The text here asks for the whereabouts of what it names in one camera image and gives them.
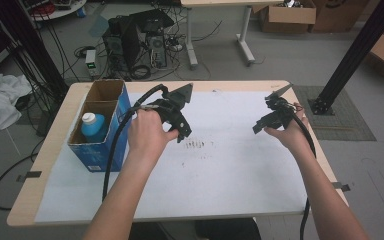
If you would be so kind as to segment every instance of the hand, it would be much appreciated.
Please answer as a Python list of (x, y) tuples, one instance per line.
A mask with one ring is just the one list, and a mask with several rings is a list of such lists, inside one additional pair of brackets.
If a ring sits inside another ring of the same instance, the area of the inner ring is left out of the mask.
[[(294, 106), (296, 109), (298, 109), (296, 112), (297, 117), (302, 121), (305, 127), (308, 128), (308, 119), (304, 117), (304, 108), (302, 108), (299, 103), (294, 103)], [(310, 147), (307, 139), (304, 136), (304, 133), (302, 132), (302, 129), (294, 119), (291, 120), (288, 127), (283, 131), (269, 127), (264, 128), (264, 131), (269, 135), (279, 139), (283, 146), (288, 148), (291, 152)]]
[(174, 129), (169, 132), (163, 130), (160, 115), (154, 110), (138, 110), (137, 117), (129, 128), (129, 155), (134, 154), (133, 161), (144, 161), (154, 168), (167, 143), (179, 135)]

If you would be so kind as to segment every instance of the blue bottle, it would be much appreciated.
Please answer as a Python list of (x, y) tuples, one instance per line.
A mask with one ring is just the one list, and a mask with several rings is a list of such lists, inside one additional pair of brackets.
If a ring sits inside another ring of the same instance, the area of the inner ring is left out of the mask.
[(105, 117), (101, 114), (85, 113), (82, 117), (82, 133), (88, 143), (103, 142), (108, 132)]

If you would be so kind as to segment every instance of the gray carpet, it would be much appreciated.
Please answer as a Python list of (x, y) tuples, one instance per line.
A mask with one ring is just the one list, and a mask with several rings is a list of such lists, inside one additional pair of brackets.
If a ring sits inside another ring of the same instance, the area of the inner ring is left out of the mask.
[(318, 140), (376, 141), (372, 131), (354, 106), (345, 90), (332, 105), (333, 115), (314, 115), (309, 99), (316, 99), (323, 86), (293, 86)]

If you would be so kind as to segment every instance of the computer tower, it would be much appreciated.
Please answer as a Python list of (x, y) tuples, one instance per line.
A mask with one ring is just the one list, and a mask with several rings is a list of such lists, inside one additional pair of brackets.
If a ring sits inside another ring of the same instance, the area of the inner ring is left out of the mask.
[(128, 71), (127, 63), (123, 54), (123, 46), (120, 35), (112, 35), (109, 29), (102, 36), (109, 69), (114, 71)]
[(163, 34), (148, 34), (146, 42), (149, 47), (149, 57), (153, 68), (167, 67), (166, 49)]
[(110, 67), (130, 71), (136, 64), (140, 42), (136, 24), (131, 17), (118, 16), (108, 20), (109, 28), (102, 35)]

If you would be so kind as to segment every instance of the white tabletop surface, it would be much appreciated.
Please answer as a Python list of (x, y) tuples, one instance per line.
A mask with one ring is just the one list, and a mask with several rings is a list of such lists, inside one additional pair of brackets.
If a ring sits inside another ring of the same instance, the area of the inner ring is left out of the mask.
[[(264, 102), (269, 94), (194, 92), (182, 110), (192, 134), (167, 146), (135, 221), (301, 213), (306, 193), (293, 157), (277, 139), (252, 131), (271, 112)], [(129, 97), (135, 102), (141, 95)], [(36, 223), (90, 221), (101, 203), (103, 176), (87, 171), (64, 143)]]

